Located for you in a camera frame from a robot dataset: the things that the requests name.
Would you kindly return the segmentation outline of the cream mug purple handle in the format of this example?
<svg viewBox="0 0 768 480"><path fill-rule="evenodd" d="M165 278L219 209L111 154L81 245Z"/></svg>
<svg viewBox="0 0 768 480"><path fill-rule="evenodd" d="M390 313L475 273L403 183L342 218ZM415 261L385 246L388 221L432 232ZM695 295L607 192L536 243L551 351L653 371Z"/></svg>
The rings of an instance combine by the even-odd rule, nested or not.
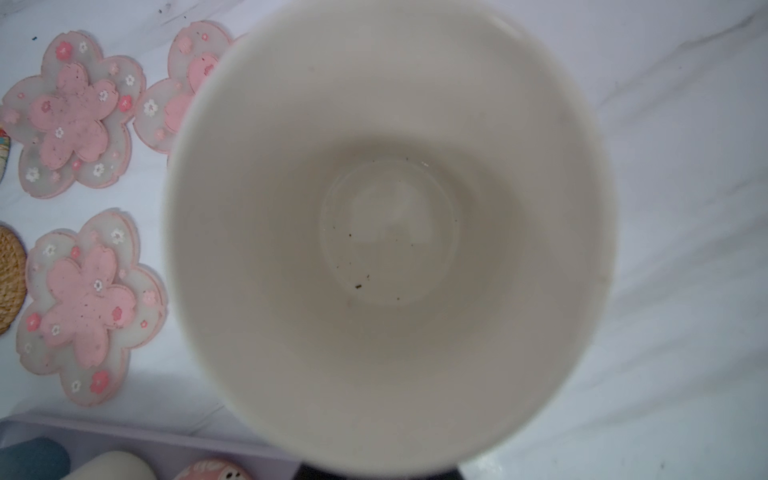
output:
<svg viewBox="0 0 768 480"><path fill-rule="evenodd" d="M290 1L189 107L166 281L223 403L350 477L449 470L580 360L617 243L596 119L484 1Z"/></svg>

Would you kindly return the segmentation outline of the woven rattan round coaster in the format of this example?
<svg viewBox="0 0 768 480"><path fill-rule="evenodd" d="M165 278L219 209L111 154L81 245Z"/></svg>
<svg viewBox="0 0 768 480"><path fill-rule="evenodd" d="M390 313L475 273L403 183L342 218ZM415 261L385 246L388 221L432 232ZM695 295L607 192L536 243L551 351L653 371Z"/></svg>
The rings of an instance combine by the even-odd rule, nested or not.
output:
<svg viewBox="0 0 768 480"><path fill-rule="evenodd" d="M26 261L22 242L9 227L1 225L1 334L10 329L25 302Z"/></svg>

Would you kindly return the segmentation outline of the multicolour embroidered round coaster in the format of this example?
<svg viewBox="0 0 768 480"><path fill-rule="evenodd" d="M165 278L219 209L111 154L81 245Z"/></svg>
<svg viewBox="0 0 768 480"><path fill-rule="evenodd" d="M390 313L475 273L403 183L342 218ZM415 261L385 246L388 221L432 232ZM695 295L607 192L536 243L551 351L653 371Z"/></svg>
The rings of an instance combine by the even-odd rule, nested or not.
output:
<svg viewBox="0 0 768 480"><path fill-rule="evenodd" d="M4 129L0 129L0 181L3 180L11 148L11 139Z"/></svg>

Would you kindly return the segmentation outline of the pink flower coaster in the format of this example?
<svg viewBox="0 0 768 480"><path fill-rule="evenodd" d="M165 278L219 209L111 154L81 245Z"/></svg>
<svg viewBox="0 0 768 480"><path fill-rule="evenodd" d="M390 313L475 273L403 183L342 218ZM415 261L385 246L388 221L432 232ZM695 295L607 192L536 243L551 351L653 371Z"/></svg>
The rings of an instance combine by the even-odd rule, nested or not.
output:
<svg viewBox="0 0 768 480"><path fill-rule="evenodd" d="M202 84L235 40L219 25L197 21L182 28L168 53L167 77L136 103L134 131L150 149L168 154Z"/></svg>
<svg viewBox="0 0 768 480"><path fill-rule="evenodd" d="M145 87L132 58L104 56L84 33L58 35L39 74L17 82L1 101L1 126L22 146L22 189L48 199L74 183L92 189L116 183L130 163L128 124Z"/></svg>
<svg viewBox="0 0 768 480"><path fill-rule="evenodd" d="M35 375L55 375L80 406L99 405L124 381L133 350L150 342L167 315L158 275L139 262L132 219L105 210L74 232L56 229L29 250L16 351Z"/></svg>

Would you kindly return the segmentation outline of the pink flower coaster front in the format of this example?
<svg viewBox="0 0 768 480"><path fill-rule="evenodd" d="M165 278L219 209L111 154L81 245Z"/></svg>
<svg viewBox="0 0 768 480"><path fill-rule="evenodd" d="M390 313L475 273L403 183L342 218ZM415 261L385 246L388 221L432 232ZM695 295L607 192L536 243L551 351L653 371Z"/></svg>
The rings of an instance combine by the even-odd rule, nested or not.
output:
<svg viewBox="0 0 768 480"><path fill-rule="evenodd" d="M158 275L139 262L132 219L105 210L74 232L56 229L29 250L16 351L35 375L55 375L80 406L99 405L124 381L133 350L150 342L167 315Z"/></svg>

